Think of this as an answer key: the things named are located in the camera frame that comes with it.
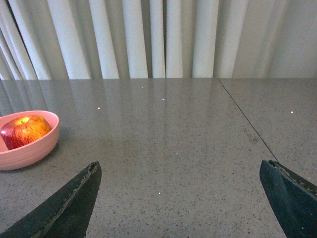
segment countertop surface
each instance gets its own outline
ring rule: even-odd
[[[36,164],[0,171],[0,232],[99,161],[88,238],[284,238],[260,165],[277,159],[317,184],[316,90],[314,79],[2,81],[0,116],[51,111],[60,136]]]

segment red apple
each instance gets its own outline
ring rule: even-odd
[[[9,150],[29,144],[51,130],[50,124],[40,115],[13,119],[1,128],[1,137]]]

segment white curtain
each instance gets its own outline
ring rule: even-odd
[[[0,79],[317,77],[316,0],[0,0]]]

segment table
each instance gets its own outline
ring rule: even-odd
[[[88,238],[284,238],[259,169],[277,158],[317,183],[316,89],[313,79],[2,81],[0,116],[47,110],[61,130],[43,160],[0,172],[0,232],[99,161]]]

